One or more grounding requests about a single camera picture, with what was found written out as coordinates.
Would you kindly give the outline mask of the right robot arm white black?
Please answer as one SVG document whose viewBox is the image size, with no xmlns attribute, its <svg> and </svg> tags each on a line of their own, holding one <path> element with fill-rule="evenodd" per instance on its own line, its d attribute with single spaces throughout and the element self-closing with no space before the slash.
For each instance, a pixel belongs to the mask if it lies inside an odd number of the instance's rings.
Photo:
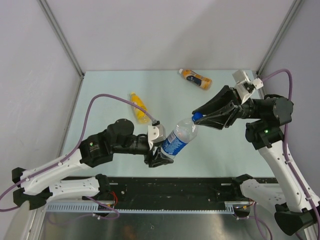
<svg viewBox="0 0 320 240">
<path fill-rule="evenodd" d="M 245 125 L 245 138 L 267 162 L 279 189 L 273 190 L 243 174 L 233 180 L 231 196 L 249 198 L 273 214 L 279 228 L 292 236 L 320 223 L 320 198 L 290 154 L 281 127 L 292 121 L 293 106 L 286 97 L 270 94 L 254 99 L 255 89 L 225 85 L 211 100 L 195 109 L 196 125 L 217 130 L 230 127 L 237 119 L 252 119 Z"/>
</svg>

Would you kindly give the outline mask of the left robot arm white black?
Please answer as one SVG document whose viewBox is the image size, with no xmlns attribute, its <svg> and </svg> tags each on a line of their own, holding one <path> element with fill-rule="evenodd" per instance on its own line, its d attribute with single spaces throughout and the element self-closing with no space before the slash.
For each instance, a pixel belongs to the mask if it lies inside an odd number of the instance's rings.
<svg viewBox="0 0 320 240">
<path fill-rule="evenodd" d="M 83 140 L 69 154 L 32 170 L 13 169 L 12 181 L 18 187 L 12 194 L 13 202 L 18 207 L 28 202 L 30 210 L 34 210 L 60 199 L 106 200 L 112 191 L 106 175 L 67 178 L 80 170 L 111 162 L 114 154 L 142 155 L 150 168 L 171 164 L 173 160 L 161 153 L 164 139 L 165 129 L 159 123 L 149 126 L 146 134 L 134 135 L 134 124 L 118 119 L 104 131 Z"/>
</svg>

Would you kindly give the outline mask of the blue bottle cap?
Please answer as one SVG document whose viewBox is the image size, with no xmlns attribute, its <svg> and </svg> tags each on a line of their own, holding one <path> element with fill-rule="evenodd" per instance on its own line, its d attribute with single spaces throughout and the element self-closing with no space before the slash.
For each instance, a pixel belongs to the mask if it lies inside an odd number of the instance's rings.
<svg viewBox="0 0 320 240">
<path fill-rule="evenodd" d="M 197 120 L 201 119 L 203 115 L 200 112 L 196 112 L 192 115 L 192 121 L 195 123 Z"/>
</svg>

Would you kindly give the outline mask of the clear water bottle blue label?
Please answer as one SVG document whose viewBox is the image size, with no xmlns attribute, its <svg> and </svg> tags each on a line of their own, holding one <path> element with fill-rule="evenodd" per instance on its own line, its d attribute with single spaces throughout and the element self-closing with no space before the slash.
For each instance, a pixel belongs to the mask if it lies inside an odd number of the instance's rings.
<svg viewBox="0 0 320 240">
<path fill-rule="evenodd" d="M 166 156 L 173 160 L 197 136 L 198 130 L 192 117 L 179 121 L 161 145 L 162 157 Z"/>
</svg>

